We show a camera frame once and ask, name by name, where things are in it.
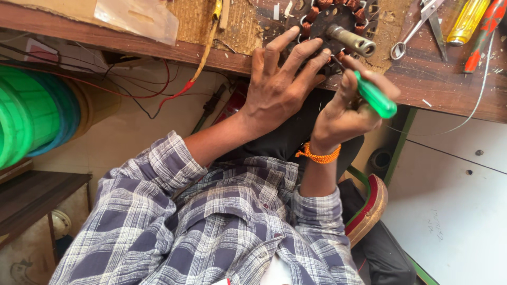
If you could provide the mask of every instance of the copper winding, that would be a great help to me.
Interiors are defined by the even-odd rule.
[[[347,6],[351,11],[357,10],[360,5],[360,0],[349,0],[345,6]]]
[[[305,20],[307,20],[310,23],[313,23],[317,19],[318,12],[319,12],[318,7],[313,6],[312,10],[310,10],[310,12],[308,12],[308,15],[306,15]]]
[[[366,26],[356,26],[354,29],[354,34],[363,35]]]
[[[317,0],[317,4],[320,10],[322,11],[329,8],[329,6],[333,4],[333,0]]]
[[[309,37],[311,34],[311,25],[317,19],[320,11],[329,8],[332,4],[334,5],[345,5],[347,6],[355,16],[357,24],[363,24],[366,20],[365,17],[365,9],[360,7],[360,0],[317,0],[317,7],[313,6],[310,12],[306,15],[303,20],[302,29],[301,29],[301,43],[309,41]],[[356,25],[354,29],[354,33],[358,35],[363,35],[366,26],[364,25]],[[339,52],[336,57],[340,59],[346,54],[352,53],[350,49],[344,49]]]
[[[365,9],[364,8],[361,8],[357,11],[355,11],[354,13],[354,16],[355,16],[355,21],[358,23],[358,24],[362,24],[365,22],[366,20],[366,16],[365,16]]]
[[[312,24],[310,24],[309,22],[303,22],[303,29],[301,30],[301,36],[304,37],[304,38],[307,38],[310,36],[310,28],[311,28]]]
[[[339,61],[341,61],[341,58],[345,56],[345,52],[341,51],[336,55],[336,58],[338,58]]]

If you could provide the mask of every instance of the red screwdriver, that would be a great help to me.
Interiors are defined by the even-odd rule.
[[[481,52],[486,46],[486,42],[495,28],[498,26],[503,16],[507,2],[505,0],[494,0],[491,6],[484,12],[482,18],[482,26],[479,32],[479,37],[475,42],[474,47],[470,53],[470,57],[465,64],[463,73],[473,73],[477,67],[477,63],[481,59]]]

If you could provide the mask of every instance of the green screwdriver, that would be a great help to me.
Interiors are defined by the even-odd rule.
[[[345,67],[338,58],[335,56],[331,57],[340,65],[342,71],[345,71]],[[354,74],[357,78],[357,89],[359,90],[359,94],[371,105],[381,118],[390,119],[392,116],[396,115],[398,110],[396,103],[387,98],[375,84],[362,78],[359,71],[354,71]]]

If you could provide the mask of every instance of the scissors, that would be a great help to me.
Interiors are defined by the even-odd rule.
[[[433,34],[437,39],[440,52],[442,53],[444,60],[447,61],[444,38],[442,37],[442,30],[440,29],[439,17],[437,14],[437,9],[443,2],[444,0],[422,0],[421,5],[423,5],[423,8],[421,10],[421,20],[417,22],[403,42],[396,43],[392,46],[390,55],[393,60],[400,59],[405,54],[405,51],[407,50],[406,43],[421,28],[424,22],[429,20]]]

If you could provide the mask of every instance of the orange thread bracelet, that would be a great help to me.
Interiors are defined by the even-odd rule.
[[[308,157],[309,159],[315,161],[316,163],[325,164],[335,161],[338,158],[338,155],[340,154],[340,149],[342,148],[342,145],[339,144],[338,147],[333,151],[333,153],[328,155],[313,155],[310,153],[310,142],[305,143],[305,152],[298,151],[296,153],[296,157],[299,157],[301,155],[304,155]]]

